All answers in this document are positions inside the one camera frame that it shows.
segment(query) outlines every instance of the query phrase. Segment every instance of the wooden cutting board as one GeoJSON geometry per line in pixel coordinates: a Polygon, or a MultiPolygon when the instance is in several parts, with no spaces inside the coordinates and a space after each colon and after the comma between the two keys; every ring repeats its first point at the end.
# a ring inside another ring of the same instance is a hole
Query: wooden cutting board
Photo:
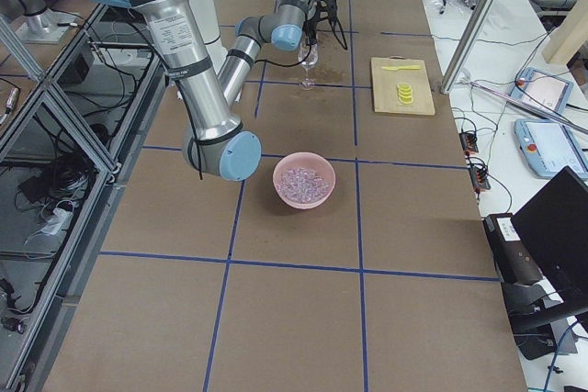
{"type": "Polygon", "coordinates": [[[372,57],[371,79],[374,111],[384,114],[434,115],[435,105],[422,60],[383,59],[372,57]],[[419,70],[385,71],[382,66],[419,65],[419,70]],[[397,84],[407,83],[413,89],[413,102],[405,105],[398,98],[397,84]]]}

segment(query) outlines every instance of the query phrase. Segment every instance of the brown table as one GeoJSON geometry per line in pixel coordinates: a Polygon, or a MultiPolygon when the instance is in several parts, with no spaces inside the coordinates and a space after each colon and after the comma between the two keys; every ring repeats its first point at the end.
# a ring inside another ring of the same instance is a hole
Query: brown table
{"type": "MultiPolygon", "coordinates": [[[[227,46],[273,6],[215,1],[227,46]]],[[[434,118],[371,111],[372,56],[441,78],[421,0],[339,7],[350,51],[320,35],[319,86],[263,63],[245,85],[235,111],[265,155],[245,183],[186,166],[170,90],[45,391],[526,390],[448,97],[434,118]],[[314,210],[272,189],[293,151],[337,173],[314,210]]]]}

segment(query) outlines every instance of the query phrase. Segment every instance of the black monitor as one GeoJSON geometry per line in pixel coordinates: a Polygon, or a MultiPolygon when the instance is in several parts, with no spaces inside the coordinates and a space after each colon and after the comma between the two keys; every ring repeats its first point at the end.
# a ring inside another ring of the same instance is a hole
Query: black monitor
{"type": "Polygon", "coordinates": [[[588,187],[563,168],[513,217],[513,226],[563,303],[514,315],[522,333],[576,316],[588,330],[588,187]]]}

